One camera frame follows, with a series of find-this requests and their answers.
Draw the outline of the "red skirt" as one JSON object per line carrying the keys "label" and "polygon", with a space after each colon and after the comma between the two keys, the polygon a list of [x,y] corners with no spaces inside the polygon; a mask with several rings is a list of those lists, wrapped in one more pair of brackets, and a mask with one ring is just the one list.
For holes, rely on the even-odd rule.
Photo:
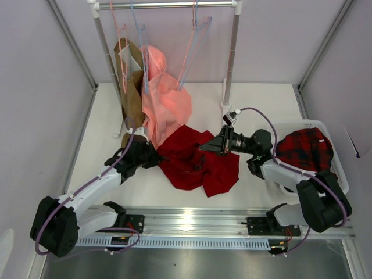
{"label": "red skirt", "polygon": [[202,187],[210,198],[229,192],[238,182],[239,155],[220,156],[199,149],[212,138],[210,131],[199,132],[183,125],[158,147],[163,157],[159,167],[176,189]]}

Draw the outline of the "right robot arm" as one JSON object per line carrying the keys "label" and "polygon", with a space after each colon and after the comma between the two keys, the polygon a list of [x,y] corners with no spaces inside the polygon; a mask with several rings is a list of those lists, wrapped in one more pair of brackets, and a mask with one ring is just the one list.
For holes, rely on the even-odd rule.
{"label": "right robot arm", "polygon": [[269,131],[259,129],[246,137],[224,125],[217,136],[200,146],[200,150],[218,155],[250,154],[247,165],[252,175],[297,194],[297,204],[282,203],[266,213],[265,226],[269,233],[276,235],[286,226],[294,225],[308,226],[318,233],[344,226],[352,208],[335,176],[328,170],[309,173],[279,161],[272,153],[271,136]]}

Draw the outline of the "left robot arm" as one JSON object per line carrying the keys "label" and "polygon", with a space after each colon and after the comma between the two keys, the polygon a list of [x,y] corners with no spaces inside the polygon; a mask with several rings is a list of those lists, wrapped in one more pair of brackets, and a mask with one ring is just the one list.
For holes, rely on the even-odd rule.
{"label": "left robot arm", "polygon": [[136,232],[127,225],[127,211],[108,201],[90,210],[99,198],[122,185],[137,169],[159,165],[163,157],[149,141],[133,140],[107,159],[99,173],[80,188],[58,198],[46,196],[38,205],[30,238],[39,255],[64,257],[76,243],[98,231]]}

